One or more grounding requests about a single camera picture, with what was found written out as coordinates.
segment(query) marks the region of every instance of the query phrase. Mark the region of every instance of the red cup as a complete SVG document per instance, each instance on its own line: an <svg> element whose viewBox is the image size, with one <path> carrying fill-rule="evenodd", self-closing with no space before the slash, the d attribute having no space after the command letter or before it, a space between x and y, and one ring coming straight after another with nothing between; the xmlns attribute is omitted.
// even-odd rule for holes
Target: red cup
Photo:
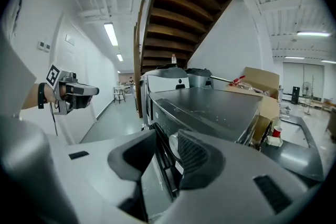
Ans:
<svg viewBox="0 0 336 224"><path fill-rule="evenodd" d="M280 137L282 128L280 126L274 126L273 137Z"/></svg>

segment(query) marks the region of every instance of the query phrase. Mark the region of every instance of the chair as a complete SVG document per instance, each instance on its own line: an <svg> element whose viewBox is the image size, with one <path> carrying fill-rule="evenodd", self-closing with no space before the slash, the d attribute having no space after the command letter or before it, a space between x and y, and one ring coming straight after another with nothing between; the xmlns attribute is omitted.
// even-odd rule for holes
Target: chair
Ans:
<svg viewBox="0 0 336 224"><path fill-rule="evenodd" d="M121 100L124 100L126 102L123 86L114 87L113 94L114 94L113 103L115 103L115 100L116 100L117 97L118 97L118 100L119 100L119 104L120 104Z"/></svg>

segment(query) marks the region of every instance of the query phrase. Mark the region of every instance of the hand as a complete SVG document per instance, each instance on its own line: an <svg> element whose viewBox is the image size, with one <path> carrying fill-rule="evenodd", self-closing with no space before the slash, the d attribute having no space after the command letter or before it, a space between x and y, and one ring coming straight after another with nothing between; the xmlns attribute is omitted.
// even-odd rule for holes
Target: hand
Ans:
<svg viewBox="0 0 336 224"><path fill-rule="evenodd" d="M65 97L66 87L64 85L60 86L59 95L61 96L62 99ZM55 93L48 84L44 85L44 96L47 99L48 103L51 103L51 102L55 103L56 102Z"/></svg>
<svg viewBox="0 0 336 224"><path fill-rule="evenodd" d="M48 103L55 103L56 102L56 97L54 94L54 91L48 84L44 84L44 96L47 99Z"/></svg>

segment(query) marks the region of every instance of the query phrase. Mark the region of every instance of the fan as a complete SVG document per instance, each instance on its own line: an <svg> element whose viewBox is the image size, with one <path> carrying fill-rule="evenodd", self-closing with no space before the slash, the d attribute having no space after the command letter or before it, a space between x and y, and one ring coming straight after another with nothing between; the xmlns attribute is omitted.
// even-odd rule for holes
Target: fan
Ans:
<svg viewBox="0 0 336 224"><path fill-rule="evenodd" d="M304 82L302 85L302 95L305 96L307 99L309 99L308 111L305 112L306 115L310 115L309 111L310 111L311 100L313 99L313 96L314 96L313 85L314 85L314 75L312 79L312 84L310 84L310 82Z"/></svg>
<svg viewBox="0 0 336 224"><path fill-rule="evenodd" d="M310 82L304 82L302 85L302 95L303 96L310 96L312 92L312 85Z"/></svg>

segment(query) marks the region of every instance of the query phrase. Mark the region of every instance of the electrical outlet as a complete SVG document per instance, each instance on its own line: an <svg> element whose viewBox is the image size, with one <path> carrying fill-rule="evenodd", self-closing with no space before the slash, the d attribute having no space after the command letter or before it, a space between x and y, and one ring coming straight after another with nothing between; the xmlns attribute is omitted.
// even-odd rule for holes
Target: electrical outlet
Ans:
<svg viewBox="0 0 336 224"><path fill-rule="evenodd" d="M38 50L44 50L44 43L43 43L42 41L39 41L39 42L37 43L37 49L38 49Z"/></svg>
<svg viewBox="0 0 336 224"><path fill-rule="evenodd" d="M50 48L51 48L51 46L49 45L49 44L44 44L44 51L45 52L50 52Z"/></svg>

